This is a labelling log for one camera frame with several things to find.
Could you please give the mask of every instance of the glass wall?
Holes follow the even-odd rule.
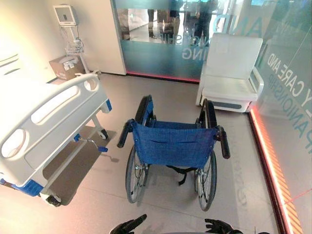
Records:
[[[288,233],[312,233],[311,1],[114,1],[129,74],[196,82],[214,33],[263,38],[251,115]]]
[[[209,38],[232,0],[116,0],[128,74],[199,82]]]
[[[312,233],[311,0],[267,5],[274,11],[256,62],[265,86],[253,114],[289,233]]]

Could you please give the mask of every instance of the wheelchair wheel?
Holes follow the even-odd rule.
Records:
[[[212,151],[204,169],[198,169],[196,173],[199,204],[203,211],[207,211],[215,197],[216,159],[214,151]]]
[[[145,186],[148,174],[148,165],[141,164],[133,146],[129,155],[126,169],[126,192],[130,203],[135,203]]]

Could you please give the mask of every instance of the hospital bed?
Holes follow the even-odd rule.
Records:
[[[10,61],[12,66],[18,59]],[[59,206],[60,198],[49,188],[88,141],[79,132],[90,120],[95,128],[86,139],[95,133],[108,137],[96,114],[109,113],[110,101],[94,74],[55,85],[31,80],[14,68],[0,75],[0,84],[0,183]],[[79,142],[46,179],[43,169],[71,141]]]

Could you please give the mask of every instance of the red light strip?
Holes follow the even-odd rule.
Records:
[[[277,193],[279,206],[284,217],[283,221],[288,229],[288,234],[303,234],[296,208],[292,202],[292,196],[289,192],[283,171],[278,162],[278,158],[276,157],[268,132],[257,110],[254,108],[250,111],[250,113],[260,140],[266,164],[273,179],[274,189]]]
[[[192,78],[171,77],[171,76],[166,76],[166,75],[156,75],[156,74],[148,74],[148,73],[132,72],[132,71],[127,71],[127,74],[129,74],[129,75],[137,75],[137,76],[145,76],[145,77],[156,77],[156,78],[172,79],[172,80],[182,80],[182,81],[190,81],[190,82],[197,82],[197,83],[199,83],[199,79],[192,79]]]

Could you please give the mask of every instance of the chair cushion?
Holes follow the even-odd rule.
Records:
[[[201,79],[205,79],[204,97],[247,101],[256,101],[258,98],[249,80],[208,75],[202,75]]]

